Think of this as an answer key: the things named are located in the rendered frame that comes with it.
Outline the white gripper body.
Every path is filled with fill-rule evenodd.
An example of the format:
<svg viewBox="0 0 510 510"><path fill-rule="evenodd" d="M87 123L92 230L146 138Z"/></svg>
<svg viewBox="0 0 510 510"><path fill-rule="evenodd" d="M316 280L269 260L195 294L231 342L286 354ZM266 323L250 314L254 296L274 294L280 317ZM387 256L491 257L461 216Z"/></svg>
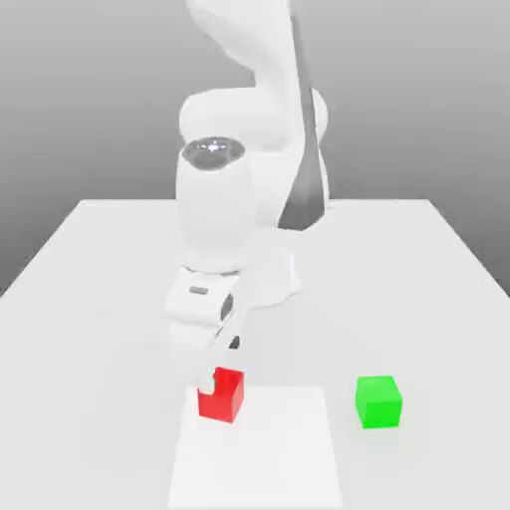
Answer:
<svg viewBox="0 0 510 510"><path fill-rule="evenodd" d="M185 322L166 314L168 362L172 374L212 374L227 356L232 341L240 336L244 315L228 314L214 326Z"/></svg>

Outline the small red cube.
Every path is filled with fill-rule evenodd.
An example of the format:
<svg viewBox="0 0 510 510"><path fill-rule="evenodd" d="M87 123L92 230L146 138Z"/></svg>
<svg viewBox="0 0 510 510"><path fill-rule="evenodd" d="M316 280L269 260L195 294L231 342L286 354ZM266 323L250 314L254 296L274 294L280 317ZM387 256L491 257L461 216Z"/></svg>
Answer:
<svg viewBox="0 0 510 510"><path fill-rule="evenodd" d="M244 400L243 372L217 368L213 394L197 392L198 412L205 418L233 423Z"/></svg>

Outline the small green cube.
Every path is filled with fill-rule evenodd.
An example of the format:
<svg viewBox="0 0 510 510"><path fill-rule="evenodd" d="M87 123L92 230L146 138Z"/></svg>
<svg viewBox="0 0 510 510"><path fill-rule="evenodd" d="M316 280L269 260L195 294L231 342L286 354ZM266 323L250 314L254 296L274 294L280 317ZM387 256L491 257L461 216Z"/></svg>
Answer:
<svg viewBox="0 0 510 510"><path fill-rule="evenodd" d="M399 425L402 395L392 376L359 377L355 405L363 428Z"/></svg>

